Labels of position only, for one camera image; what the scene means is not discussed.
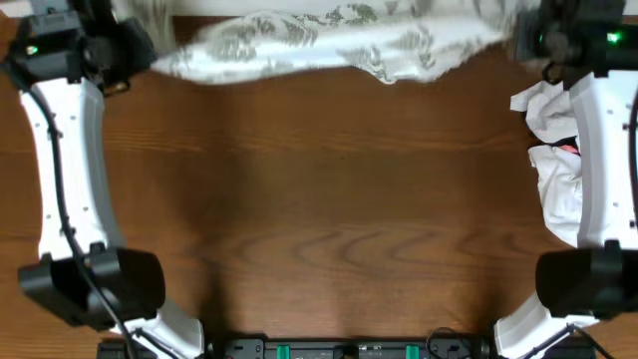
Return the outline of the white fern-print dress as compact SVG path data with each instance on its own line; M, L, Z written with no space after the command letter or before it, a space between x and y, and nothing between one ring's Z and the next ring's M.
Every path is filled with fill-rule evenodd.
M206 85L354 67L385 84L431 82L511 37L536 1L349 1L323 14L268 9L175 40L166 1L117 1L119 20L142 23L159 51L153 70Z

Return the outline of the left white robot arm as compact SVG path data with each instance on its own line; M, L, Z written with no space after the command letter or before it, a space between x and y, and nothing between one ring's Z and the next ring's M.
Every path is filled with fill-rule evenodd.
M66 11L20 22L4 65L32 130L42 231L38 262L18 277L32 301L68 325L121 335L121 358L198 358L202 325L167 298L158 258L128 248L104 162L105 99L156 57L134 19Z

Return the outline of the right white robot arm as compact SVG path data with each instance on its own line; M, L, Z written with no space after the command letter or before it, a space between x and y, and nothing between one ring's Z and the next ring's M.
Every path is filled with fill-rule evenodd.
M569 94L583 208L574 247L538 260L534 294L495 323L477 358L592 358L605 351L585 327L637 309L637 28L624 8L544 1L518 16L515 58L548 60L543 78Z

